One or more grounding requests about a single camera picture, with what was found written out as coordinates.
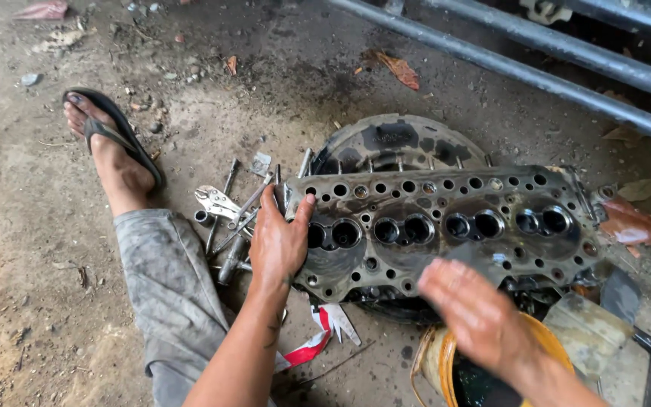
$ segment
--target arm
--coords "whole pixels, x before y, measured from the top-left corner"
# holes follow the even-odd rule
[[[544,352],[512,302],[475,270],[436,259],[421,275],[419,290],[446,319],[458,351],[535,407],[607,406]]]
[[[281,316],[295,273],[305,260],[315,197],[306,196],[295,220],[280,214],[272,185],[250,245],[252,282],[230,332],[187,395],[183,407],[264,407],[273,379]]]

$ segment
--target dirty pants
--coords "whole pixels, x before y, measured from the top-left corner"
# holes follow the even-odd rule
[[[229,328],[202,243],[168,209],[127,212],[114,226],[155,406],[180,407]]]

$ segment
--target flip-flop sandal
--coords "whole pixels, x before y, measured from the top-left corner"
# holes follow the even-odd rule
[[[150,159],[149,154],[145,151],[144,148],[140,145],[137,137],[134,135],[134,131],[130,127],[130,122],[127,120],[127,117],[122,113],[122,111],[117,107],[117,105],[112,101],[112,99],[104,96],[102,93],[97,92],[96,90],[87,89],[87,88],[69,88],[64,92],[62,97],[62,104],[69,101],[67,95],[70,92],[78,93],[92,101],[92,104],[97,106],[107,115],[109,115],[114,123],[117,125],[117,129],[120,129],[121,133],[115,129],[112,129],[102,123],[101,121],[88,117],[85,121],[85,126],[83,129],[85,140],[87,142],[87,149],[92,153],[92,147],[90,146],[90,139],[94,134],[101,134],[107,138],[112,139],[116,143],[124,147],[124,151],[127,152],[127,155],[132,157],[136,162],[140,163],[147,171],[152,173],[152,176],[155,178],[155,186],[152,188],[152,191],[158,190],[162,187],[164,179],[162,174],[158,170],[155,163]]]

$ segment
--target yellow bucket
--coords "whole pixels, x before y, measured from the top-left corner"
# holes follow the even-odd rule
[[[532,334],[539,344],[555,358],[559,364],[574,374],[574,367],[569,360],[564,347],[554,334],[541,322],[528,314],[521,316],[529,325]],[[458,407],[456,393],[454,392],[454,359],[457,352],[457,341],[454,334],[447,327],[431,327],[421,338],[414,364],[411,367],[411,386],[416,398],[424,405],[414,386],[414,378],[421,372],[431,387],[436,389],[448,407]],[[528,400],[524,400],[521,407],[532,407]]]

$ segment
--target dirty floor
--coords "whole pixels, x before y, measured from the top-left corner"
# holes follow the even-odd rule
[[[318,148],[336,122],[394,112],[446,123],[496,164],[572,164],[591,188],[651,178],[651,139],[638,148],[604,141],[601,135],[614,127],[605,117],[322,2],[180,6],[168,0],[144,16],[139,9],[129,12],[128,2],[74,0],[86,36],[67,51],[41,53],[32,47],[50,32],[79,28],[72,17],[12,22],[9,16],[27,3],[0,2],[0,405],[152,402],[107,202],[90,155],[62,116],[68,86],[102,89],[126,109],[143,145],[160,152],[158,164],[168,178],[154,204],[185,214],[197,209],[197,186],[223,184],[233,156],[249,162],[257,151],[270,154],[287,177],[297,171],[303,150]],[[543,59],[444,14],[419,7],[408,13],[490,49],[509,48],[529,63]],[[175,41],[178,34],[184,42]],[[420,91],[385,68],[354,75],[367,49],[407,60],[420,76]],[[223,66],[231,55],[238,58],[234,77]],[[598,86],[570,67],[555,69]],[[24,87],[20,79],[27,73],[42,74],[41,82]],[[158,133],[150,131],[154,122],[164,125]],[[242,202],[257,182],[241,172],[234,197]],[[637,205],[651,214],[651,198]],[[614,245],[608,256],[641,285],[637,322],[651,332],[651,247],[640,251],[636,259]],[[233,308],[247,283],[243,276],[230,290]],[[419,330],[344,308],[360,338],[375,343],[328,375],[297,385],[356,350],[331,341],[312,363],[276,377],[278,404],[416,405],[408,372]],[[301,295],[291,296],[288,311],[281,352],[317,329]],[[646,354],[629,344],[603,378],[606,398],[641,405],[645,373]],[[417,386],[429,405],[442,405],[425,381],[418,379]]]

